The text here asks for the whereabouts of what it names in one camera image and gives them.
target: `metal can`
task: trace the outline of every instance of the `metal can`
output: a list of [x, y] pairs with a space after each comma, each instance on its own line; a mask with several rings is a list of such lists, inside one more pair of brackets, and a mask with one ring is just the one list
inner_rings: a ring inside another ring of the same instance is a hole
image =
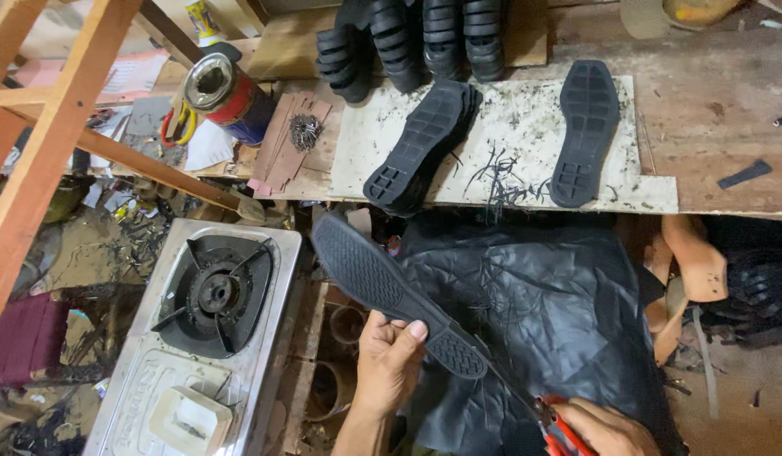
[[183, 94], [191, 109], [247, 145], [264, 139], [275, 111], [274, 99], [220, 53], [191, 68]]

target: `stove burner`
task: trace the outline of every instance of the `stove burner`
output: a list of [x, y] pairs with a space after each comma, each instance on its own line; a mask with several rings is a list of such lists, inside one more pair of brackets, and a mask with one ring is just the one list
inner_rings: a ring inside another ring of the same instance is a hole
[[199, 306], [208, 313], [217, 313], [236, 300], [238, 284], [227, 274], [214, 274], [199, 287]]
[[250, 340], [275, 258], [264, 242], [208, 235], [185, 242], [152, 331], [195, 355], [227, 358]]

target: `stack of shoe soles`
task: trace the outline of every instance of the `stack of shoe soles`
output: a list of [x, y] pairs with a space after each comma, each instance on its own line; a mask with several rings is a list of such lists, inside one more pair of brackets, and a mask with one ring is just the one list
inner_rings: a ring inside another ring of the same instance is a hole
[[500, 44], [500, 0], [468, 0], [464, 4], [467, 59], [478, 82], [504, 75], [504, 49]]
[[562, 208], [578, 208], [599, 191], [605, 153], [619, 122], [619, 98], [608, 67], [577, 60], [559, 93], [565, 139], [551, 176], [549, 196]]
[[425, 65], [436, 78], [459, 78], [461, 0], [424, 0], [422, 26]]
[[409, 39], [406, 5], [402, 0], [375, 0], [371, 9], [371, 35], [385, 74], [396, 90], [410, 92], [422, 85], [414, 41]]
[[441, 160], [466, 139], [481, 101], [470, 84], [437, 80], [408, 116], [385, 163], [366, 180], [365, 197], [390, 215], [418, 212]]
[[312, 245], [329, 277], [347, 296], [389, 319], [424, 321], [425, 348], [448, 371], [471, 380], [487, 373], [492, 362], [487, 347], [412, 287], [391, 256], [345, 220], [325, 213], [312, 227]]
[[318, 32], [318, 57], [315, 58], [320, 77], [348, 103], [364, 100], [371, 89], [371, 72], [357, 55], [355, 36], [351, 24]]

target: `fingernail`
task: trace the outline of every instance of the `fingernail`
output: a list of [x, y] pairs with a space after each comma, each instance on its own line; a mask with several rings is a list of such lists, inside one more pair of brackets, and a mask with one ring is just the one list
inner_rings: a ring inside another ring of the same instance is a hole
[[425, 337], [427, 337], [427, 326], [425, 325], [424, 321], [416, 320], [415, 322], [411, 323], [410, 333], [420, 341], [425, 340]]

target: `can lid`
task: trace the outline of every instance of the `can lid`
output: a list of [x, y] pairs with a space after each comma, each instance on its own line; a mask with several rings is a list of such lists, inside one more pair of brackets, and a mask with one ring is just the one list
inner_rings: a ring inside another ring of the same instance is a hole
[[206, 55], [185, 78], [185, 101], [193, 109], [211, 110], [234, 84], [234, 67], [222, 53]]

